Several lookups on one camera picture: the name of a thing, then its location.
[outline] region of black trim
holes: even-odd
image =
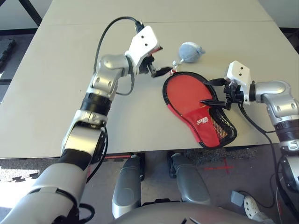
[[[0,7],[2,6],[2,4],[5,2],[6,0],[0,0]]]
[[[9,85],[12,79],[0,79],[0,85]]]
[[[80,109],[107,116],[111,103],[112,101],[107,97],[99,96],[94,93],[86,93]]]
[[[75,197],[74,197],[73,195],[71,195],[69,192],[67,192],[67,191],[65,191],[65,190],[61,190],[61,189],[58,188],[58,189],[56,190],[55,193],[67,197],[67,198],[70,199],[70,200],[74,203],[74,205],[77,207],[78,204],[77,204],[77,201],[76,201]]]
[[[30,15],[30,17],[33,19],[33,21],[36,23],[36,25],[39,27],[43,19],[38,14],[36,9],[33,7],[31,2],[29,0],[19,0],[19,2],[24,7],[26,12]]]
[[[39,188],[39,189],[35,189],[35,190],[33,190],[33,191],[29,192],[28,194],[30,195],[30,194],[33,194],[33,193],[39,192],[40,190],[41,190],[40,188]]]
[[[256,100],[256,85],[254,83],[250,84],[249,88],[249,101],[255,101]]]
[[[36,31],[37,31],[37,28],[31,28],[31,29],[6,29],[6,30],[0,30],[0,36],[35,34]]]
[[[92,156],[87,152],[68,148],[64,150],[64,153],[61,155],[58,163],[73,164],[80,167],[82,170],[85,170],[91,159]]]
[[[299,119],[283,121],[274,127],[280,142],[299,139]]]
[[[162,95],[163,95],[164,101],[165,101],[165,103],[166,103],[167,105],[170,105],[170,106],[173,108],[173,110],[174,110],[177,114],[181,115],[181,113],[179,113],[179,112],[173,107],[173,105],[170,103],[170,101],[169,101],[169,99],[168,99],[168,97],[167,97],[167,91],[166,91],[168,82],[169,82],[172,78],[174,78],[174,77],[176,77],[176,76],[179,76],[179,75],[188,75],[188,76],[192,76],[193,78],[199,80],[199,81],[202,82],[203,84],[204,84],[204,83],[207,83],[208,81],[207,81],[203,76],[201,76],[200,74],[197,74],[197,73],[194,73],[194,72],[188,72],[188,71],[180,71],[180,72],[176,72],[176,73],[174,73],[172,76],[170,76],[168,79],[166,79],[166,81],[164,82],[164,85],[163,85],[163,89],[162,89]],[[210,86],[210,85],[205,85],[205,86],[206,86],[206,88],[210,91],[211,95],[213,96],[213,100],[218,101],[217,94],[216,94],[214,88],[213,88],[212,86]],[[214,110],[218,110],[218,111],[219,111],[219,113],[224,117],[224,119],[226,119],[226,121],[230,123],[230,125],[231,125],[232,128],[233,128],[233,131],[235,132],[235,136],[234,136],[233,138],[231,138],[231,139],[227,139],[227,141],[223,141],[222,143],[220,143],[220,144],[219,144],[218,146],[216,146],[216,147],[208,147],[208,146],[206,146],[206,145],[203,143],[201,137],[198,135],[196,129],[195,129],[194,126],[193,126],[193,124],[192,124],[191,122],[189,122],[186,118],[184,118],[183,116],[181,116],[181,118],[184,119],[184,121],[186,121],[186,122],[192,127],[192,129],[195,131],[195,133],[197,134],[198,138],[199,138],[200,141],[201,141],[201,142],[199,142],[199,144],[200,144],[203,148],[207,148],[207,149],[217,149],[217,148],[223,147],[223,146],[225,146],[225,145],[231,143],[233,140],[235,140],[236,137],[237,137],[237,135],[238,135],[237,129],[236,129],[235,126],[230,122],[230,120],[227,118],[227,116],[225,115],[225,113],[223,112],[223,110],[220,109],[220,108],[215,108]]]
[[[279,27],[283,33],[295,33],[299,28]]]

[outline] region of red tape mark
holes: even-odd
[[[228,162],[226,161],[226,158],[224,158],[224,164],[225,164],[226,167],[228,166]]]
[[[223,166],[223,167],[204,167],[204,170],[215,170],[215,169],[232,169],[234,166]]]
[[[109,156],[105,156],[105,159],[125,159],[125,158],[131,158],[130,155],[109,155]]]

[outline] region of floor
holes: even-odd
[[[0,73],[2,73],[1,78],[5,79],[14,76],[33,35],[0,36],[0,38],[12,37],[17,41],[17,46],[10,55],[4,69],[0,70]],[[0,86],[0,102],[6,89],[4,86]],[[209,189],[213,206],[221,206],[224,209],[245,215],[244,209],[230,202],[231,190],[245,190],[265,205],[272,203],[269,180],[274,168],[271,150],[269,146],[260,146],[255,149],[256,156],[253,159],[226,158],[227,165],[232,166],[230,169],[207,169],[224,166],[225,161],[208,162],[197,166]],[[171,200],[180,200],[181,198],[176,180],[169,178],[166,153],[166,151],[146,153],[146,173],[145,180],[142,182],[142,203],[151,202],[157,198],[169,198]],[[54,161],[56,159],[0,160],[0,198],[3,198],[5,194],[11,194],[11,197],[15,197],[15,199],[8,197],[11,199],[10,203],[12,204],[13,200],[17,201],[20,196],[16,196],[15,192],[9,194],[4,191],[4,188],[2,188],[4,183],[7,190],[13,189],[12,185],[25,190],[35,181],[29,175],[43,170]],[[96,215],[89,222],[90,224],[109,223],[113,220],[112,195],[118,173],[123,164],[124,161],[108,160],[104,162],[97,174],[87,184],[82,202],[89,203],[96,209]],[[16,181],[7,183],[7,181],[13,180],[12,177],[18,178],[16,178]],[[299,207],[299,196],[292,196],[294,203]],[[283,223],[295,224],[296,222],[288,209],[282,202],[280,202],[280,205]],[[276,206],[271,209],[265,209],[261,206],[259,208],[275,223],[280,223]],[[9,211],[9,206],[4,206],[0,200],[0,220]]]

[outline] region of white table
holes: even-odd
[[[182,70],[213,79],[223,77],[229,63],[238,60],[251,69],[256,82],[283,79],[299,98],[299,56],[272,21],[150,25],[164,48],[154,55],[157,67],[170,65],[178,57],[180,44],[194,41],[206,54],[198,63],[184,64]],[[49,24],[38,29],[0,106],[0,157],[60,155],[62,138],[92,76],[97,42],[105,26]],[[135,34],[133,26],[126,22],[112,27],[101,53],[121,54],[127,50]],[[108,153],[199,147],[188,127],[164,103],[162,86],[166,78],[140,75],[130,96],[115,98],[108,115]],[[129,89],[129,78],[120,80],[119,86],[119,91]],[[222,88],[216,91],[220,100],[224,99]],[[273,130],[265,105],[253,103],[246,110],[262,128]],[[238,137],[229,146],[267,144],[236,105],[225,113],[238,130]],[[275,134],[271,139],[278,141]]]

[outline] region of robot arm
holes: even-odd
[[[292,97],[290,85],[284,81],[255,83],[251,81],[249,68],[238,61],[229,65],[224,79],[214,79],[207,84],[224,85],[227,102],[203,100],[206,105],[230,110],[232,103],[266,104],[280,141],[285,183],[291,191],[299,192],[299,103]]]
[[[125,55],[106,55],[99,61],[81,108],[77,110],[62,143],[62,156],[37,179],[31,191],[13,208],[2,224],[79,223],[78,207],[83,195],[88,166],[102,156],[110,105],[118,79],[130,74],[155,76],[151,62],[161,47],[151,27],[143,28]]]

